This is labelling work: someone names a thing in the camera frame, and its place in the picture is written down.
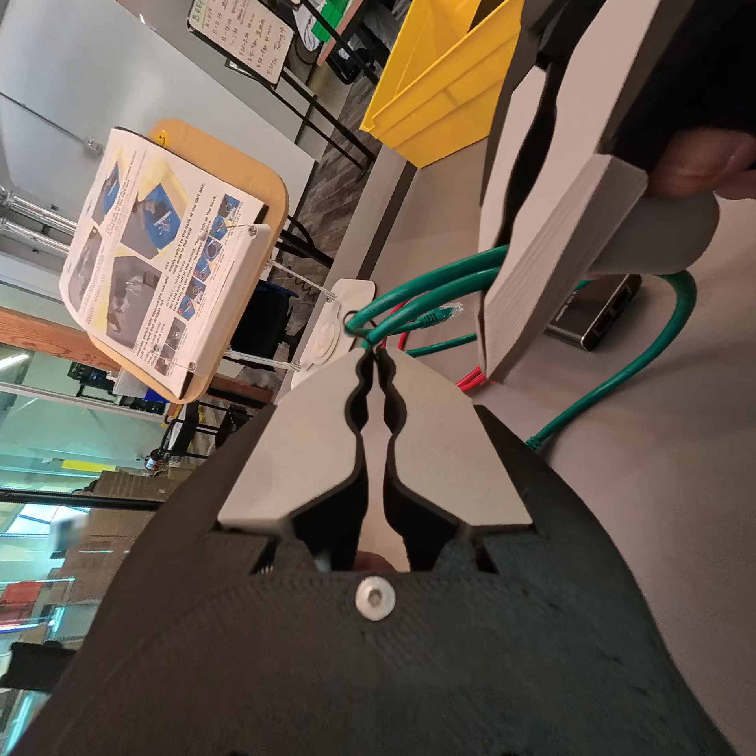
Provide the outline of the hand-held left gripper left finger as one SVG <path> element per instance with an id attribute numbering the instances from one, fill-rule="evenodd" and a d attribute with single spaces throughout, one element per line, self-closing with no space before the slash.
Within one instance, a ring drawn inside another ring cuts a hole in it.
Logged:
<path id="1" fill-rule="evenodd" d="M 354 565 L 369 504 L 361 431 L 373 351 L 355 349 L 275 405 L 223 503 L 232 531 L 297 539 L 333 571 Z"/>

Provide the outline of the black ethernet port box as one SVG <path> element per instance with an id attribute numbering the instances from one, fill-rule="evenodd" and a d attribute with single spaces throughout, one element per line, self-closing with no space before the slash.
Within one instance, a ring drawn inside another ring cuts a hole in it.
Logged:
<path id="1" fill-rule="evenodd" d="M 605 275 L 574 290 L 546 326 L 544 334 L 584 352 L 593 352 L 637 295 L 637 274 Z"/>

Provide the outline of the green plastic bin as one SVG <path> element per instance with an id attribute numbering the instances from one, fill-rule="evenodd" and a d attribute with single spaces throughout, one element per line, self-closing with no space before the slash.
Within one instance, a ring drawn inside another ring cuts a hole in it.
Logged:
<path id="1" fill-rule="evenodd" d="M 350 1 L 312 1 L 311 3 L 317 8 L 318 13 L 326 22 L 335 29 L 343 19 Z M 312 33 L 319 42 L 324 44 L 331 39 L 327 28 L 318 20 L 315 21 Z"/>

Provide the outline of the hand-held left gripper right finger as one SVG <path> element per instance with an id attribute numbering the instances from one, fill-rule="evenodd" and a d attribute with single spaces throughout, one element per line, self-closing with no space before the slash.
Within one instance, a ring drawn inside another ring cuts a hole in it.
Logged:
<path id="1" fill-rule="evenodd" d="M 383 510 L 413 572 L 429 572 L 447 543 L 477 548 L 489 535 L 526 532 L 533 519 L 472 400 L 396 348 L 376 352 L 391 436 Z"/>

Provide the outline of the yellow plastic bin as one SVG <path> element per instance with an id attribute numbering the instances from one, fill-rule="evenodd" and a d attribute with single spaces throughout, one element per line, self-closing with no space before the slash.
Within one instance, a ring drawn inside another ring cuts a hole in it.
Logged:
<path id="1" fill-rule="evenodd" d="M 417 168 L 486 138 L 524 1 L 414 1 L 361 130 Z"/>

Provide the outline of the small handwritten whiteboard easel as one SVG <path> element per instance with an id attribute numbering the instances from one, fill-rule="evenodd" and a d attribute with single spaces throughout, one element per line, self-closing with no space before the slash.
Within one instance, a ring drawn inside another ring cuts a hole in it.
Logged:
<path id="1" fill-rule="evenodd" d="M 187 14 L 189 32 L 219 52 L 225 66 L 260 83 L 299 118 L 302 125 L 355 165 L 362 178 L 376 162 L 376 155 L 351 128 L 335 117 L 309 89 L 287 69 L 289 50 L 296 31 L 268 2 L 194 1 Z M 352 155 L 313 122 L 319 113 L 362 159 Z"/>

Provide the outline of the shiny metal pipe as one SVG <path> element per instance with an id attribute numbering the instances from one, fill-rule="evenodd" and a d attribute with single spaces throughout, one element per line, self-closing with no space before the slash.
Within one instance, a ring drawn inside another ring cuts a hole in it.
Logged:
<path id="1" fill-rule="evenodd" d="M 76 232 L 76 222 L 63 217 L 54 209 L 46 209 L 31 200 L 1 185 L 1 206 L 12 213 L 23 215 L 44 226 L 49 226 L 69 236 Z"/>
<path id="2" fill-rule="evenodd" d="M 33 250 L 45 251 L 61 258 L 65 258 L 70 251 L 69 245 L 42 233 L 34 232 L 4 217 L 1 217 L 1 236 L 23 243 Z"/>

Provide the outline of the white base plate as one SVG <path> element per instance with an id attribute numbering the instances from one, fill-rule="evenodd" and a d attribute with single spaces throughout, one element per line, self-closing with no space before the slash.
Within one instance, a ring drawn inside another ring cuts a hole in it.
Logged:
<path id="1" fill-rule="evenodd" d="M 376 285 L 370 280 L 340 279 L 331 291 L 335 299 L 324 303 L 306 334 L 302 354 L 296 359 L 300 369 L 292 373 L 291 389 L 352 350 L 356 337 L 346 334 L 345 321 L 372 303 Z"/>

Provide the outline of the person's right hand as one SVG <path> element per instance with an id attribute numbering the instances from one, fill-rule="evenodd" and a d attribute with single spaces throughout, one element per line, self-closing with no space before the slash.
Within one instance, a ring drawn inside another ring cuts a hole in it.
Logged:
<path id="1" fill-rule="evenodd" d="M 755 198 L 755 137 L 719 128 L 679 132 L 649 174 L 647 197 L 683 200 L 717 194 Z"/>

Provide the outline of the thin metal support rod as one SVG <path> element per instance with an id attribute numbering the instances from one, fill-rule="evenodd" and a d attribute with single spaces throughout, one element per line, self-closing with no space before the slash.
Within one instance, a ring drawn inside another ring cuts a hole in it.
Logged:
<path id="1" fill-rule="evenodd" d="M 230 361 L 237 361 L 240 363 L 254 363 L 265 367 L 272 367 L 274 369 L 281 369 L 286 371 L 300 372 L 303 370 L 302 365 L 298 361 L 278 361 L 271 358 L 265 358 L 259 355 L 246 354 L 236 352 L 234 350 L 227 350 L 223 355 L 225 359 Z"/>
<path id="2" fill-rule="evenodd" d="M 325 287 L 322 287 L 320 284 L 317 284 L 316 282 L 300 275 L 299 273 L 288 269 L 286 266 L 279 263 L 279 261 L 275 259 L 268 259 L 266 261 L 266 265 L 276 269 L 278 271 L 281 271 L 285 276 L 288 278 L 294 279 L 298 281 L 301 284 L 304 284 L 308 290 L 314 291 L 317 290 L 319 293 L 322 293 L 328 302 L 335 301 L 337 299 L 337 295 L 330 291 L 329 289 L 326 289 Z"/>

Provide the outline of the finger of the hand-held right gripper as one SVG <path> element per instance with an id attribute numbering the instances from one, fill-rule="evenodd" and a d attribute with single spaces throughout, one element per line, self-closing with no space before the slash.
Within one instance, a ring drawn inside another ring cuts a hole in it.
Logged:
<path id="1" fill-rule="evenodd" d="M 550 149 L 550 91 L 548 70 L 534 66 L 515 87 L 501 126 L 487 139 L 490 172 L 483 193 L 478 234 L 479 251 L 510 244 L 504 271 L 491 285 L 495 293 L 524 260 L 534 238 L 532 221 L 525 217 L 515 230 Z"/>
<path id="2" fill-rule="evenodd" d="M 634 191 L 630 206 L 644 197 L 649 178 L 644 178 Z M 537 269 L 527 269 L 525 276 L 508 277 L 497 293 L 487 286 L 481 296 L 481 363 L 487 376 L 501 382 L 531 348 L 573 286 L 585 274 L 591 263 L 579 265 L 572 256 L 576 252 L 595 252 L 606 241 L 597 242 L 598 232 L 593 222 L 605 219 L 606 211 L 598 209 L 604 191 L 614 193 L 625 180 L 610 171 L 609 177 L 599 178 L 590 168 L 584 168 L 571 188 L 572 199 L 579 196 L 578 209 L 567 209 L 564 197 L 541 232 L 536 236 L 536 250 L 528 249 L 524 262 L 540 262 Z M 663 197 L 649 198 L 671 200 Z M 499 273 L 493 284 L 500 279 Z"/>

